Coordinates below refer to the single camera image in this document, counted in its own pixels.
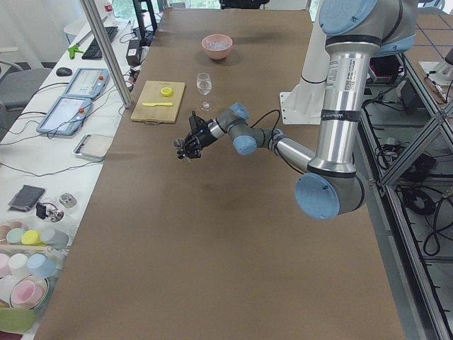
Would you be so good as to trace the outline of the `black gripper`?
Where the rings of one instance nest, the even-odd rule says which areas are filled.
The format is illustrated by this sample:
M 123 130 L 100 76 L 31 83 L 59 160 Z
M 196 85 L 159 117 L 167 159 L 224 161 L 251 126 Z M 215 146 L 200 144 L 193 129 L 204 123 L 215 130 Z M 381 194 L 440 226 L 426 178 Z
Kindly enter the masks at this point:
M 177 157 L 179 159 L 198 159 L 201 157 L 201 150 L 216 141 L 217 138 L 209 129 L 196 135 L 189 133 L 184 138 L 176 139 L 176 148 L 179 149 Z

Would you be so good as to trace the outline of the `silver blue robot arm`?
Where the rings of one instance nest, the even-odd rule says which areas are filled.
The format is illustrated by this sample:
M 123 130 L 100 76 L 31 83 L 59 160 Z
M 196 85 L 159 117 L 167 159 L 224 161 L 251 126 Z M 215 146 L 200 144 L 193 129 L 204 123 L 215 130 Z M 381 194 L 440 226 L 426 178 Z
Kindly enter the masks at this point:
M 174 142 L 178 157 L 198 158 L 203 148 L 228 135 L 241 155 L 265 147 L 301 171 L 295 198 L 309 217 L 328 220 L 360 208 L 365 182 L 352 163 L 352 151 L 369 62 L 412 47 L 417 12 L 416 1 L 324 1 L 319 6 L 329 61 L 315 150 L 277 128 L 250 127 L 248 111 L 235 103 L 211 120 L 192 115 L 190 133 Z

